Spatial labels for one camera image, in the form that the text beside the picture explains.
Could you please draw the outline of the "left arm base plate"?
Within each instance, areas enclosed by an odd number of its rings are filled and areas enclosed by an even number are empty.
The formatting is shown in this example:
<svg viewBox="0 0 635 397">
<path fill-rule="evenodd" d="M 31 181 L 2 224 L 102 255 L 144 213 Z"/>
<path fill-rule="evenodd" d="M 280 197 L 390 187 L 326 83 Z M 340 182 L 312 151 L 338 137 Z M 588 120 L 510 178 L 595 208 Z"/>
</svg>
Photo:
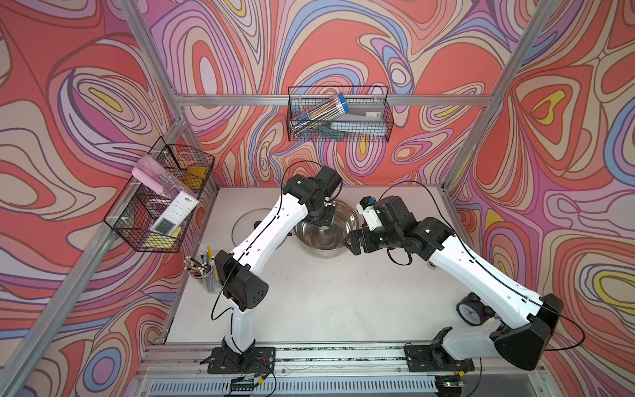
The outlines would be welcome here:
<svg viewBox="0 0 635 397">
<path fill-rule="evenodd" d="M 215 347 L 200 364 L 207 365 L 211 375 L 256 374 L 264 375 L 275 368 L 274 347 L 249 347 L 236 353 L 230 347 Z"/>
</svg>

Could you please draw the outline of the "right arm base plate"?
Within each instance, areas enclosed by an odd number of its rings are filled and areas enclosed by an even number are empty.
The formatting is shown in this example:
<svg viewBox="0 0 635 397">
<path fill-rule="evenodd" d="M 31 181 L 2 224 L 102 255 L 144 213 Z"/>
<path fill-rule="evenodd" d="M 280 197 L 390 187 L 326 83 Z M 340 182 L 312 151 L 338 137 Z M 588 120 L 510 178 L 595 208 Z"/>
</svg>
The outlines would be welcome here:
<svg viewBox="0 0 635 397">
<path fill-rule="evenodd" d="M 472 372 L 473 360 L 456 360 L 441 347 L 413 345 L 407 342 L 403 352 L 410 372 Z"/>
</svg>

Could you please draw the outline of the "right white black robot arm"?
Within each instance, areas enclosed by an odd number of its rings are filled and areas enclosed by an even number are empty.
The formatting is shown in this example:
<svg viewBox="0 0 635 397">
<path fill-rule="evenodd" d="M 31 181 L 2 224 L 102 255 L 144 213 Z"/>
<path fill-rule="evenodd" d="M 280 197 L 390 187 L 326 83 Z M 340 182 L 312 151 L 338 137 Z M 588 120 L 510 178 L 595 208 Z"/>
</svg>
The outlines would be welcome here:
<svg viewBox="0 0 635 397">
<path fill-rule="evenodd" d="M 435 367 L 491 357 L 525 371 L 537 367 L 564 309 L 555 294 L 521 286 L 468 248 L 446 223 L 416 219 L 399 196 L 380 201 L 366 196 L 357 212 L 365 226 L 347 236 L 345 245 L 353 255 L 402 249 L 418 256 L 466 286 L 479 299 L 476 309 L 482 316 L 499 319 L 471 331 L 444 328 L 430 347 Z"/>
</svg>

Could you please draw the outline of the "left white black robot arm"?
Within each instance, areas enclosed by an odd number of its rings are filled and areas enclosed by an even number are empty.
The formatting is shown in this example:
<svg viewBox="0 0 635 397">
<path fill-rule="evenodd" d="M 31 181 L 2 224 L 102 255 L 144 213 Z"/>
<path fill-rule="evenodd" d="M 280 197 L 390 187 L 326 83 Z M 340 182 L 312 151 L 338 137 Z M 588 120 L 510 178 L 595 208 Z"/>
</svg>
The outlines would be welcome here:
<svg viewBox="0 0 635 397">
<path fill-rule="evenodd" d="M 222 286 L 220 297 L 228 301 L 231 313 L 224 346 L 238 356 L 255 343 L 256 307 L 266 297 L 269 286 L 260 274 L 288 234 L 299 223 L 319 227 L 332 224 L 334 200 L 342 185 L 336 170 L 324 166 L 317 175 L 295 175 L 280 188 L 279 198 L 253 232 L 230 252 L 214 257 Z"/>
</svg>

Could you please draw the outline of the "glass pot lid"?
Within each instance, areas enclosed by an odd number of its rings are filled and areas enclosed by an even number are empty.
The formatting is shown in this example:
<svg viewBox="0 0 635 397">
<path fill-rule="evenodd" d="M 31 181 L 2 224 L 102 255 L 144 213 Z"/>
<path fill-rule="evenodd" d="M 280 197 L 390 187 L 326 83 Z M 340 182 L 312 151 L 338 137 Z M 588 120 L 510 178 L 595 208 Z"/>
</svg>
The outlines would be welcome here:
<svg viewBox="0 0 635 397">
<path fill-rule="evenodd" d="M 232 242 L 234 246 L 238 246 L 247 239 L 254 230 L 260 225 L 262 220 L 269 214 L 269 208 L 257 208 L 250 210 L 241 215 L 232 229 Z"/>
</svg>

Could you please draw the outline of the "stainless steel pot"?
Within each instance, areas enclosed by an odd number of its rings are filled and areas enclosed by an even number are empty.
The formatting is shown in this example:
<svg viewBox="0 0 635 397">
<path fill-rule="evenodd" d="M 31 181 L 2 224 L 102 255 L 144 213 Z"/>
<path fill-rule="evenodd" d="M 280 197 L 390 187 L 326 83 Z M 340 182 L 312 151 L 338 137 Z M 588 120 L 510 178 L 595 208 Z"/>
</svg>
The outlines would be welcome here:
<svg viewBox="0 0 635 397">
<path fill-rule="evenodd" d="M 337 200 L 334 207 L 335 213 L 330 227 L 301 222 L 294 229 L 300 247 L 310 256 L 330 259 L 348 252 L 345 241 L 348 233 L 360 226 L 358 214 L 341 200 Z"/>
</svg>

